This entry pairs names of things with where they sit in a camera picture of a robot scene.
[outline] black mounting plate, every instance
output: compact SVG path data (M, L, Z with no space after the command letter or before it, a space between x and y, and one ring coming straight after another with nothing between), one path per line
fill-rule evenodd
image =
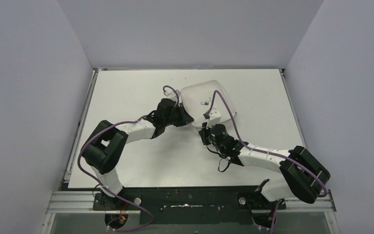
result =
M252 225L250 210L270 210L275 202L257 195L257 186L187 187L187 188L125 188L120 193L125 199L141 199L141 206L154 215L154 224L217 224L236 222ZM240 197L246 197L249 206L239 204ZM101 193L95 195L93 210L121 210L125 203L117 198L114 202L103 200ZM138 210L128 206L127 210ZM151 217L141 212L140 224L149 222Z

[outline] cylindrical motor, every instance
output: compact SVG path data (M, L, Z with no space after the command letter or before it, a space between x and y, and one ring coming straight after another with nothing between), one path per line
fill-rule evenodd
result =
M223 142L228 137L228 133L225 126L222 124L216 124L210 129L211 137L214 142Z

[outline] cable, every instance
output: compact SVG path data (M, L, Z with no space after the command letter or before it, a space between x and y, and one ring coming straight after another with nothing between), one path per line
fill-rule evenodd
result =
M122 210L120 210L120 216L118 217L118 219L121 221L121 218L123 218L122 216L122 212L128 207L128 203L125 203L125 206Z
M94 188L93 188L93 197L95 197L95 195L94 195L94 191L95 191L95 189L99 186L100 184L97 184Z
M177 97L177 102L175 103L175 106L178 106L178 104L180 103L180 97L178 96L177 91L173 87L171 87L169 85L164 85L163 86L163 92L166 92L166 88L171 89L175 93L175 96Z
M106 131L108 131L108 130L110 130L110 129L112 129L112 128L118 126L118 125L121 125L121 124L135 124L135 123L139 122L140 120L142 120L144 117L145 117L145 116L141 116L137 121L123 121L123 122L115 123L115 124L113 124L113 125L111 125L111 126L108 126L108 127L105 128L105 129L103 129L101 132L97 133L95 136L93 136L91 139L89 139L89 140L84 144L84 146L82 147L81 151L79 152L78 159L77 159L78 168L79 168L83 173L85 173L86 175L88 175L89 177L91 177L91 178L93 178L95 181L97 181L97 182L100 184L100 186L104 188L105 191L107 191L107 192L110 193L111 195L115 196L116 198L118 198L118 199L120 199L120 200L122 200L122 201L124 201L124 202L126 202L126 203L128 203L128 204L130 204L130 205L132 205L132 206L137 207L138 209L140 209L140 210L146 212L148 215L151 216L151 220L150 220L148 223L145 223L145 224L143 224L143 225L141 225L141 226L138 226L138 227L136 227L136 228L125 229L125 230L120 230L120 229L115 230L115 231L117 231L117 232L131 232L131 231L135 231L135 230L141 229L141 228L143 228L143 227L146 227L146 226L148 226L149 224L151 224L151 223L154 221L154 216L151 214L150 211L148 211L148 210L145 209L144 207L139 206L139 205L135 204L134 202L128 201L127 199L125 199L125 198L123 198L123 197L120 197L119 195L113 193L113 192L112 192L110 189L108 189L107 187L104 187L104 185L102 184L102 182L101 182L97 177L93 176L91 173L87 172L87 171L82 167L82 165L81 165L81 158L82 158L82 154L84 153L85 149L87 149L87 147L88 147L88 146L89 146L89 145L90 145L90 144L91 144L91 143L92 143L96 138L98 138L100 135L102 135L102 134L105 133ZM116 220L117 220L117 218L111 220L111 221L107 224L107 226L109 227L110 224L111 224L112 222L116 221Z
M279 209L280 204L284 202L284 199L278 200L275 211L273 212L273 219L272 219L272 226L270 227L270 234L273 234L273 229L275 227L275 221L276 221L276 216L277 216L277 210Z
M298 167L300 167L301 169L303 169L305 172L307 172L311 177L313 177L313 179L315 179L315 181L322 187L323 189L323 194L322 195L319 195L319 197L325 197L327 196L328 194L328 190L327 188L325 187L325 185L323 184L323 182L313 173L311 172L309 169L307 169L305 166L303 166L302 164L300 164L299 162L295 161L294 159L291 159L287 156L284 156L284 155L281 155L281 154L278 154L278 153L274 153L274 152L267 152L267 151L264 151L264 150L259 150L259 149L253 149L251 147L249 147L248 145L246 145L242 138L240 137L240 134L239 134L239 131L237 130L237 125L236 125L236 121L234 121L234 117L233 117L233 114L231 113L231 110L229 108L229 106L227 105L227 102L226 100L224 99L223 95L218 91L218 90L214 90L214 93L213 93L213 100L211 100L211 105L210 105L210 109L206 112L206 114L209 114L211 109L213 108L213 105L214 105L214 99L216 97L216 94L219 95L219 97L222 99L224 105L226 106L226 109L228 111L228 114L230 115L230 118L231 118L231 121L233 122L233 127L234 127L234 130L236 131L236 135L237 135L237 138L239 139L240 143L246 147L247 149L251 150L251 151L256 151L256 152L260 152L260 153L264 153L264 154L267 154L269 153L270 155L274 155L274 156L278 156L278 157L281 157L281 158L284 158L285 160L289 160L290 162L296 164Z
M216 151L212 151L208 146L206 146L207 150L210 151L210 153L213 153L215 155L218 155L219 157L221 158L226 158L226 156L220 154L219 152L216 152Z
M230 162L228 162L226 168L224 168L224 170L220 171L220 163L222 162L222 160L223 160L223 158L220 159L220 161L219 161L219 168L217 168L217 170L218 170L219 172L225 172L225 171L227 170L227 168L230 166Z

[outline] glass panel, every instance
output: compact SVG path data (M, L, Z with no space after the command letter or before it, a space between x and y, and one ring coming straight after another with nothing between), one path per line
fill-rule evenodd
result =
M138 226L138 214L132 214L123 229ZM323 212L279 213L275 226L276 234L330 234ZM51 234L105 234L104 214L56 214ZM199 225L149 225L137 234L264 234L258 226L237 223L199 224Z

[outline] small clip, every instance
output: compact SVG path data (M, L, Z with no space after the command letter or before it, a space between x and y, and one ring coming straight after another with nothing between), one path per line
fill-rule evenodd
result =
M251 155L251 153L253 152L253 150L256 149L256 148L257 148L257 146L255 146L255 147L253 147L253 148L250 149L249 156Z
M267 153L266 153L266 159L269 157L269 153L271 152L272 150L270 148L267 149Z

